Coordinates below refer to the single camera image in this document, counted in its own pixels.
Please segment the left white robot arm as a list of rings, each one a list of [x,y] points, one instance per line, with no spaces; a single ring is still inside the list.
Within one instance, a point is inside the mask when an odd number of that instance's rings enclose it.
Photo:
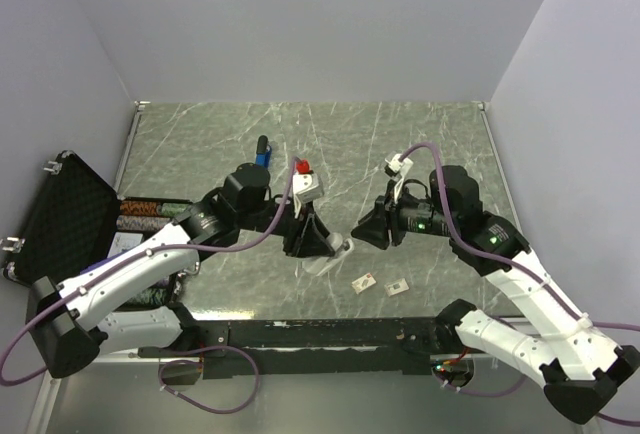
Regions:
[[[283,239],[284,253],[323,274],[352,249],[351,240],[328,230],[313,203],[323,196],[319,176],[296,160],[284,193],[269,197],[267,168],[245,163],[221,187],[174,217],[147,241],[102,261],[63,283],[48,277],[31,287],[30,335],[46,369],[65,378],[101,354],[137,347],[166,347],[183,356],[197,343],[197,330],[181,307],[119,312],[119,307],[156,282],[198,269],[217,253],[240,252],[241,231]]]

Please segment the blue black stapler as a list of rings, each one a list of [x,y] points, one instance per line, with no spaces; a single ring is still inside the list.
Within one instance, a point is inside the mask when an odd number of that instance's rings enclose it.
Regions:
[[[260,135],[256,143],[255,163],[268,168],[271,159],[272,147],[266,135]]]

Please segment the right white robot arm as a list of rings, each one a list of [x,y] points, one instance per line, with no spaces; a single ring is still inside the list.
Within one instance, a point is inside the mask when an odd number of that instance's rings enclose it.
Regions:
[[[599,415],[638,370],[638,350],[618,344],[579,312],[517,228],[484,209],[479,185],[463,167],[432,171],[424,199],[413,196],[401,177],[392,177],[351,232],[379,249],[400,245],[408,233],[461,237],[472,249],[451,242],[452,252],[538,332],[532,337],[456,300],[437,317],[436,338],[444,350],[465,346],[494,356],[538,384],[561,415],[580,425]]]

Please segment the white stapler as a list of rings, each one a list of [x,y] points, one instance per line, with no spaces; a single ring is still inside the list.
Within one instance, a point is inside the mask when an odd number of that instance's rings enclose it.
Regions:
[[[354,242],[339,233],[331,233],[327,241],[332,251],[329,254],[306,258],[301,262],[305,273],[322,276],[341,264],[354,251]]]

